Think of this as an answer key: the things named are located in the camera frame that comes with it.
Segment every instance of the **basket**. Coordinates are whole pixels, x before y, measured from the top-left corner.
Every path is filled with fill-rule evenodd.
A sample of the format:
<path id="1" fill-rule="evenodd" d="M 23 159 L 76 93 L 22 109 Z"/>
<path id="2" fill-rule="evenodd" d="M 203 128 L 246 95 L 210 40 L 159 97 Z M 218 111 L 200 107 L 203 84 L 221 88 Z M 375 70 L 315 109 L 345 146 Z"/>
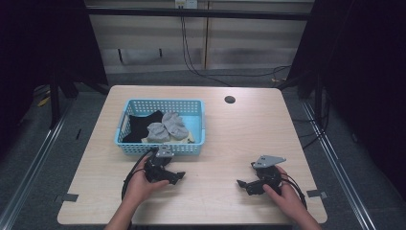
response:
<path id="1" fill-rule="evenodd" d="M 166 100 L 166 99 L 131 99 L 125 104 L 123 114 L 115 135 L 115 143 L 126 155 L 142 155 L 150 148 L 156 148 L 161 143 L 123 143 L 123 138 L 131 131 L 129 116 L 146 117 L 160 110 L 177 112 L 185 127 L 192 133 L 194 143 L 165 145 L 171 148 L 175 155 L 198 155 L 205 141 L 204 104 L 200 100 Z"/>

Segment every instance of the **gray carpet floor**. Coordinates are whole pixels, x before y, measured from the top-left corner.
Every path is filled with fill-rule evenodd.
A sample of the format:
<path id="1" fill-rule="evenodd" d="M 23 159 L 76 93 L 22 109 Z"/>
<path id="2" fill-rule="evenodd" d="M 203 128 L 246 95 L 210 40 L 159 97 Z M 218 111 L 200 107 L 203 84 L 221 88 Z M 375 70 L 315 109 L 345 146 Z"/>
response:
<path id="1" fill-rule="evenodd" d="M 201 75 L 210 74 L 210 76 L 197 76 L 189 71 L 173 71 L 109 75 L 108 79 L 110 86 L 137 84 L 267 88 L 280 83 L 287 73 L 287 71 L 280 71 L 275 75 L 252 77 L 271 72 L 271 69 L 213 70 L 199 71 Z M 243 75 L 245 77 L 212 76 L 216 74 Z M 72 101 L 61 96 L 61 107 L 63 108 L 69 103 L 72 103 L 72 107 L 12 229 L 102 229 L 102 226 L 64 226 L 57 223 L 56 220 L 61 207 L 61 203 L 55 202 L 56 196 L 63 195 L 68 191 L 106 98 L 106 96 L 85 85 L 78 84 L 78 89 L 79 95 Z M 298 137 L 302 145 L 305 146 L 315 138 L 315 134 L 311 124 L 305 122 L 307 117 L 303 109 L 303 100 L 298 98 L 295 87 L 283 90 L 282 94 Z M 41 107 L 36 106 L 40 99 L 41 96 L 34 98 L 34 103 L 20 125 L 19 134 L 10 148 L 8 157 L 0 164 L 0 212 L 4 211 L 13 193 L 17 190 L 19 182 L 33 162 L 49 131 L 51 105 L 47 103 Z M 384 174 L 373 164 L 362 143 L 353 142 L 351 135 L 350 127 L 332 106 L 329 111 L 327 136 L 354 188 L 371 214 L 376 229 L 406 229 L 405 202 Z M 362 229 L 320 143 L 315 142 L 310 145 L 304 150 L 304 154 L 319 190 L 327 194 L 323 202 L 328 220 L 322 224 L 323 228 L 330 230 Z M 179 227 L 160 227 L 159 229 L 162 228 L 178 229 Z M 269 229 L 269 226 L 231 228 Z"/>

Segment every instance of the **person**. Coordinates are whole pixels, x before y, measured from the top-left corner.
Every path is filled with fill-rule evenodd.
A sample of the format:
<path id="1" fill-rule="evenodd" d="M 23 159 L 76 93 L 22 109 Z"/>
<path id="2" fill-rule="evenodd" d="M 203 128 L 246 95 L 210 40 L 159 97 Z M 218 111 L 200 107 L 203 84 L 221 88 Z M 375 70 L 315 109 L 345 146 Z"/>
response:
<path id="1" fill-rule="evenodd" d="M 148 182 L 145 176 L 145 171 L 142 170 L 146 161 L 147 157 L 144 157 L 135 169 L 134 172 L 136 173 L 134 173 L 130 182 L 128 183 L 123 201 L 114 216 L 105 226 L 105 230 L 127 229 L 138 206 L 142 202 L 147 200 L 152 193 L 164 188 L 169 184 L 169 181 L 167 180 L 162 180 L 154 183 Z M 282 174 L 282 178 L 287 179 L 284 169 L 278 166 L 277 168 Z M 282 212 L 293 219 L 301 229 L 322 229 L 316 219 L 314 219 L 314 217 L 310 215 L 306 208 L 303 206 L 302 202 L 300 201 L 299 197 L 290 184 L 286 182 L 282 183 L 282 195 L 278 195 L 268 185 L 263 185 L 263 190 L 271 199 L 274 200 L 274 202 L 278 205 Z"/>
<path id="2" fill-rule="evenodd" d="M 287 179 L 287 173 L 284 169 L 276 166 L 282 175 L 282 178 Z M 271 199 L 278 205 L 281 211 L 293 219 L 302 230 L 318 230 L 322 229 L 316 219 L 308 213 L 293 187 L 287 183 L 282 182 L 281 191 L 282 195 L 278 195 L 269 185 L 263 185 L 263 190 L 268 194 Z"/>

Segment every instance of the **wooden table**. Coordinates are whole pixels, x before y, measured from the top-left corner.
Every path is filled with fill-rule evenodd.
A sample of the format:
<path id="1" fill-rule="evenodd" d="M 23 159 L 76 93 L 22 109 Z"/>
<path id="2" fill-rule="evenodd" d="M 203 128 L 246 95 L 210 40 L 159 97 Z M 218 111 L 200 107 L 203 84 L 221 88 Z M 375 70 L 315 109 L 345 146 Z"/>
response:
<path id="1" fill-rule="evenodd" d="M 226 103 L 233 96 L 235 103 Z M 289 224 L 267 195 L 247 195 L 236 180 L 257 180 L 250 163 L 261 154 L 280 163 L 302 191 L 316 190 L 282 93 L 269 88 L 114 86 L 105 101 L 68 194 L 61 224 L 106 224 L 121 202 L 123 180 L 136 156 L 114 144 L 128 99 L 199 99 L 205 104 L 206 141 L 198 156 L 175 156 L 167 170 L 186 172 L 175 186 L 151 196 L 133 217 L 138 224 Z M 319 197 L 306 198 L 319 222 L 327 214 Z"/>

